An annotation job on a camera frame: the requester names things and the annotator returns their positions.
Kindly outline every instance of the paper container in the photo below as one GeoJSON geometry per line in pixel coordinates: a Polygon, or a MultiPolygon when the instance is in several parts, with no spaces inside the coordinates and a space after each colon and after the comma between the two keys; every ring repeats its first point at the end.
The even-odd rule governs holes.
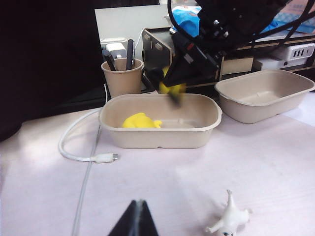
{"type": "Polygon", "coordinates": [[[107,62],[101,65],[111,97],[141,92],[141,69],[143,62],[135,59],[131,70],[126,70],[126,58],[115,59],[117,71],[111,71],[107,62]]]}
{"type": "Polygon", "coordinates": [[[284,70],[264,70],[220,81],[215,86],[224,113],[256,123],[296,108],[315,83],[284,70]]]}
{"type": "Polygon", "coordinates": [[[167,94],[129,94],[105,104],[99,122],[122,148],[198,148],[208,142],[221,115],[215,101],[200,94],[183,94],[178,109],[167,94]],[[161,128],[121,128],[127,117],[139,112],[161,120],[161,128]]]}

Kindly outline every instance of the white figurine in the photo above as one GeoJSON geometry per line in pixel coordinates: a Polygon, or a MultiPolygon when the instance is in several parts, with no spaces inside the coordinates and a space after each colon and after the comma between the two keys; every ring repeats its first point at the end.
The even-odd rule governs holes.
{"type": "Polygon", "coordinates": [[[219,236],[236,236],[237,227],[246,224],[250,219],[250,209],[239,210],[233,200],[232,190],[227,190],[228,202],[227,207],[224,210],[221,220],[219,220],[214,226],[207,227],[206,232],[215,232],[219,236]]]}

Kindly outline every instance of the paper cup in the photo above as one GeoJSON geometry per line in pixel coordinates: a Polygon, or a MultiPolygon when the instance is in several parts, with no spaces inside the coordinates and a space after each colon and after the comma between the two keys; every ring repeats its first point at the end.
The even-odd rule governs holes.
{"type": "Polygon", "coordinates": [[[101,65],[111,97],[141,92],[141,70],[143,62],[134,59],[131,70],[126,70],[126,58],[115,59],[116,71],[111,71],[108,63],[101,65]]]}

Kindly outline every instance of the table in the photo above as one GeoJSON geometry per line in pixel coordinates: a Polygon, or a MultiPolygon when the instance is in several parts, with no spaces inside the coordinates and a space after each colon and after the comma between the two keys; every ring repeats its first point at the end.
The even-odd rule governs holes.
{"type": "MultiPolygon", "coordinates": [[[[57,143],[86,112],[25,122],[0,144],[2,236],[71,234],[87,163],[63,158],[57,143]]],[[[120,159],[92,164],[80,235],[107,235],[133,199],[147,201],[161,236],[207,235],[203,229],[221,215],[228,188],[239,208],[253,210],[238,235],[309,235],[315,230],[314,113],[309,93],[299,108],[256,124],[223,115],[197,149],[121,149],[103,130],[96,153],[120,159]]],[[[97,115],[84,120],[65,149],[89,155],[97,128],[97,115]]]]}

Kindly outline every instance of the pen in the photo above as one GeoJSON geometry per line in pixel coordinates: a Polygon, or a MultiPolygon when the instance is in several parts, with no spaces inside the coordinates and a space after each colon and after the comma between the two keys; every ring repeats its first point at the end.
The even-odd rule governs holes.
{"type": "Polygon", "coordinates": [[[133,45],[134,42],[132,39],[128,40],[128,46],[127,46],[127,62],[126,62],[126,70],[132,69],[132,63],[133,63],[133,45]]]}
{"type": "Polygon", "coordinates": [[[110,54],[110,52],[108,50],[103,50],[103,55],[105,57],[105,60],[108,63],[110,70],[116,71],[115,64],[114,64],[115,62],[114,62],[113,56],[110,54]]]}

